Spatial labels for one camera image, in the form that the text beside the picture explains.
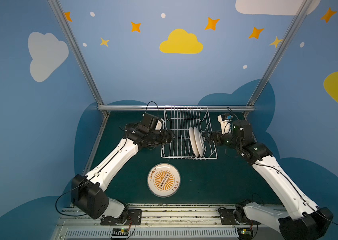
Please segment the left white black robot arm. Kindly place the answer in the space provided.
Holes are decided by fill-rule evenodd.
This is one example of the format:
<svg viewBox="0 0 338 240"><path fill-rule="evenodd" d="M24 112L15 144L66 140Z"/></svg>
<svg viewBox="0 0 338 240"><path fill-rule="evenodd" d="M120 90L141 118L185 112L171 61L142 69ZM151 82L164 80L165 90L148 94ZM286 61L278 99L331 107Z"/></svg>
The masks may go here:
<svg viewBox="0 0 338 240"><path fill-rule="evenodd" d="M166 145L173 139L165 120L151 114L144 114L138 123L127 124L115 149L84 176L78 174L72 179L71 203L94 220L102 216L126 220L128 206L107 197L109 184L141 149Z"/></svg>

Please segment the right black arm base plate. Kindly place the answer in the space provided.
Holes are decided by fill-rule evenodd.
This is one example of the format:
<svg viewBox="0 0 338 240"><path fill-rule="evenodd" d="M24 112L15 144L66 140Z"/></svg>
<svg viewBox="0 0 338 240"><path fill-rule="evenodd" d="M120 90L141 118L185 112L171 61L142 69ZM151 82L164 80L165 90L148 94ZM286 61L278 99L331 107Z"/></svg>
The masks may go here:
<svg viewBox="0 0 338 240"><path fill-rule="evenodd" d="M217 209L221 223L223 225L260 225L260 222L248 219L243 209L227 209L220 207Z"/></svg>

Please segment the white round plate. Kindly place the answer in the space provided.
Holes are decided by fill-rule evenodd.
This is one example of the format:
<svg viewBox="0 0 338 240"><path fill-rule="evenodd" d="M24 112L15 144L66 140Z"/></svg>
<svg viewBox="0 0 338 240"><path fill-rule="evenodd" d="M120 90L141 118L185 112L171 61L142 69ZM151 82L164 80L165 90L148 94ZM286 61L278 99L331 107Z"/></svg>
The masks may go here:
<svg viewBox="0 0 338 240"><path fill-rule="evenodd" d="M197 127L193 128L195 143L197 146L198 154L200 157L204 157L204 144L203 144L203 137L201 132L198 130Z"/></svg>
<svg viewBox="0 0 338 240"><path fill-rule="evenodd" d="M196 157L199 157L199 151L196 145L193 127L189 127L189 138L190 138L190 143L191 143L194 155Z"/></svg>
<svg viewBox="0 0 338 240"><path fill-rule="evenodd" d="M148 174L148 188L159 198L173 196L179 189L181 178L179 171L171 164L158 164Z"/></svg>

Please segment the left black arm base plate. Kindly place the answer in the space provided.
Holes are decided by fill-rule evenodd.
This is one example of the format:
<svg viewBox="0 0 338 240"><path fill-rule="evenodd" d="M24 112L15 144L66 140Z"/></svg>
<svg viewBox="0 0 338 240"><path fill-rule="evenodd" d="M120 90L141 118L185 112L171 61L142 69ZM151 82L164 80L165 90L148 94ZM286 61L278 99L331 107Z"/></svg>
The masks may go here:
<svg viewBox="0 0 338 240"><path fill-rule="evenodd" d="M101 217L101 226L129 226L141 224L142 210L128 210L121 214L119 218L110 216Z"/></svg>

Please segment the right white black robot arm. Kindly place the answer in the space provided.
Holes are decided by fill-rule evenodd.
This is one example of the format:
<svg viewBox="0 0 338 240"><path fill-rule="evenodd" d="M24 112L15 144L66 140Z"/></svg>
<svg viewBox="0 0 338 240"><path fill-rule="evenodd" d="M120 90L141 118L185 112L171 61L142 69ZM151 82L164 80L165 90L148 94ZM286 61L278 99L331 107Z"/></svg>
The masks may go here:
<svg viewBox="0 0 338 240"><path fill-rule="evenodd" d="M333 213L320 208L306 196L278 164L269 148L255 140L252 125L245 120L222 121L221 131L204 134L209 143L236 150L275 192L285 212L243 201L233 211L240 224L261 223L279 232L286 240L317 240L325 235Z"/></svg>

